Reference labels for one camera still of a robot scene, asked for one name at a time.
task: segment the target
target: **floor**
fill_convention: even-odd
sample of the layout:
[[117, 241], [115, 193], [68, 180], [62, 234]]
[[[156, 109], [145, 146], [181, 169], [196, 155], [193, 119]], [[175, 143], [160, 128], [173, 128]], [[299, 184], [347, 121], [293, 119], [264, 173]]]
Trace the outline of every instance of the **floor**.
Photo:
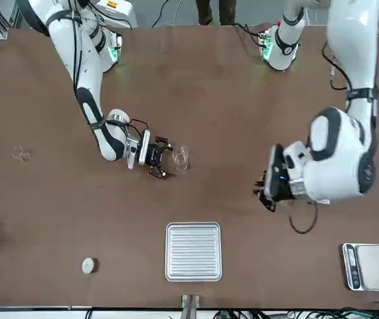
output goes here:
[[[150, 27], [156, 20], [159, 10], [164, 0], [131, 0], [134, 4], [138, 24], [140, 27]], [[281, 19], [283, 6], [286, 0], [238, 0], [236, 20], [240, 23], [258, 25], [264, 22], [274, 23]], [[169, 0], [165, 5], [162, 17], [157, 26], [173, 25], [175, 10], [179, 0]], [[218, 0], [211, 0], [213, 8], [213, 25], [218, 25]], [[308, 10], [309, 23], [311, 25], [325, 25], [327, 22], [327, 12], [324, 10]], [[176, 25], [196, 25], [197, 12], [194, 0], [182, 0], [179, 11], [176, 15]], [[212, 318], [215, 312], [203, 312], [199, 318]], [[53, 313], [49, 312], [8, 312], [0, 314], [0, 318], [51, 318]], [[84, 312], [56, 312], [55, 317], [63, 318], [83, 318]], [[95, 312], [95, 318], [179, 318], [180, 313], [156, 312], [148, 313], [124, 313], [116, 312]]]

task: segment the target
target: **green indicator light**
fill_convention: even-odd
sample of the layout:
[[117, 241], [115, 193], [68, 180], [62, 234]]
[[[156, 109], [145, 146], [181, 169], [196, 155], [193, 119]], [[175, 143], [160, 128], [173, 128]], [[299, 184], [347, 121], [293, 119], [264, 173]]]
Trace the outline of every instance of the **green indicator light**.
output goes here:
[[270, 57], [270, 53], [271, 53], [271, 50], [273, 48], [273, 43], [268, 43], [266, 45], [266, 48], [264, 49], [264, 58], [266, 60], [269, 60], [269, 57]]
[[110, 55], [111, 55], [112, 60], [114, 62], [117, 62], [117, 60], [118, 60], [118, 51], [117, 51], [117, 49], [111, 48], [110, 49]]

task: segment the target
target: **metal tray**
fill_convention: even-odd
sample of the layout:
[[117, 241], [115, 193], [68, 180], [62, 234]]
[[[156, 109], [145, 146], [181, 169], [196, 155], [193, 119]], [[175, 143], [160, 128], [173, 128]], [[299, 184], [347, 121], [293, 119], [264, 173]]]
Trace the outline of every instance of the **metal tray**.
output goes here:
[[218, 223], [170, 223], [166, 228], [168, 281], [219, 281], [222, 238]]
[[379, 291], [379, 245], [359, 245], [356, 250], [365, 289]]

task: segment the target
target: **metal bracket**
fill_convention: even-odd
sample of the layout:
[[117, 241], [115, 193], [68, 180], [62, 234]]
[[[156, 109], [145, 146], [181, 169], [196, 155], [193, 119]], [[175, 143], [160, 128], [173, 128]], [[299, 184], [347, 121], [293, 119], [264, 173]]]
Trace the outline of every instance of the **metal bracket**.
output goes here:
[[182, 296], [181, 319], [195, 319], [196, 309], [200, 308], [200, 296], [195, 294], [184, 294]]

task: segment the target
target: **clear glass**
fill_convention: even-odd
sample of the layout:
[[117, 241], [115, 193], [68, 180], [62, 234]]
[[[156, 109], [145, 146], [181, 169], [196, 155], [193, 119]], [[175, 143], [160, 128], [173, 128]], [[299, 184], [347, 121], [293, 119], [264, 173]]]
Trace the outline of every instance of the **clear glass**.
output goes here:
[[16, 160], [28, 161], [30, 156], [30, 151], [23, 149], [22, 146], [15, 146], [12, 150], [12, 157]]
[[171, 157], [175, 168], [178, 171], [184, 171], [189, 167], [189, 149], [185, 145], [173, 146]]

